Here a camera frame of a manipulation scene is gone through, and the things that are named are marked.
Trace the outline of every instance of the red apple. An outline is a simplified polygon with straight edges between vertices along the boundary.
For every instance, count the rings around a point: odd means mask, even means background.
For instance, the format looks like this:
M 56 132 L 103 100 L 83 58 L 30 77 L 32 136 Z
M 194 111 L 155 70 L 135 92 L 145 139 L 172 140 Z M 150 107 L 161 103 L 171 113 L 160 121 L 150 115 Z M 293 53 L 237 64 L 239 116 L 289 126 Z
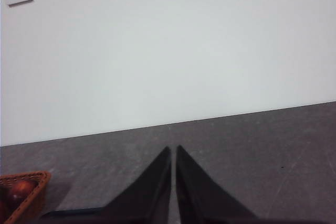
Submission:
M 8 189 L 4 186 L 0 186 L 0 200 L 5 200 L 7 198 Z
M 34 190 L 37 182 L 31 179 L 20 180 L 16 182 L 9 190 L 7 195 L 8 206 L 11 210 L 15 210 Z
M 8 208 L 3 200 L 0 200 L 0 224 L 3 224 L 9 216 Z

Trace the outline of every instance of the wicker basket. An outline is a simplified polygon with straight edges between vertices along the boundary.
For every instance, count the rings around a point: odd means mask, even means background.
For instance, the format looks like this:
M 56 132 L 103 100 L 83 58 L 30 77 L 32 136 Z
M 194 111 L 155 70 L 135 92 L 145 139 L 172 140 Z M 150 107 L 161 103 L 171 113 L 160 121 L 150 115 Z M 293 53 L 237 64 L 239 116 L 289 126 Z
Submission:
M 12 212 L 4 224 L 21 224 L 32 220 L 38 216 L 45 204 L 47 184 L 51 174 L 47 171 L 36 171 L 30 173 L 19 173 L 0 176 L 0 185 L 11 188 L 11 186 L 23 179 L 31 179 L 38 182 L 34 190 L 28 197 Z

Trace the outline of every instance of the black object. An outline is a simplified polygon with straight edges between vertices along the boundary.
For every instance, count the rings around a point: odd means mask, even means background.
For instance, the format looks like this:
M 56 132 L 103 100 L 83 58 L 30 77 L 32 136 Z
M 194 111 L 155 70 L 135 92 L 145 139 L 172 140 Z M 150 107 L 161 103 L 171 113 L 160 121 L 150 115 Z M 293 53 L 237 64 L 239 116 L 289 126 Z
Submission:
M 177 199 L 182 224 L 318 224 L 258 219 L 177 147 Z M 103 208 L 50 212 L 37 224 L 166 224 L 171 191 L 171 151 L 166 147 L 140 177 Z
M 103 208 L 49 212 L 42 220 L 95 223 L 167 223 L 171 191 L 171 150 L 166 147 L 140 177 Z

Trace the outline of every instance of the gray floor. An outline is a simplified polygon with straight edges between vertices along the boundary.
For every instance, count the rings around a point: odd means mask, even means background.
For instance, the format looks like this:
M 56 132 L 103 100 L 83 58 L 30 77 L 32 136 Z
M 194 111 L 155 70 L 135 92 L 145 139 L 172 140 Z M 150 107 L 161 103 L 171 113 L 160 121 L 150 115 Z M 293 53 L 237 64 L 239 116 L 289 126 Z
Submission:
M 50 171 L 45 212 L 101 207 L 178 144 L 258 216 L 336 223 L 336 102 L 2 147 L 1 168 Z

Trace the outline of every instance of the white wall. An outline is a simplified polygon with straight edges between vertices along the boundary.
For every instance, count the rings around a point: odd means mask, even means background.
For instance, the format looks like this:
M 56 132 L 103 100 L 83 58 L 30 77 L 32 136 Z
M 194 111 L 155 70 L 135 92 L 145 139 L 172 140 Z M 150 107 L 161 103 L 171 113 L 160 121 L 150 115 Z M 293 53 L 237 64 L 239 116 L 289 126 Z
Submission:
M 2 145 L 335 101 L 335 3 L 2 1 Z

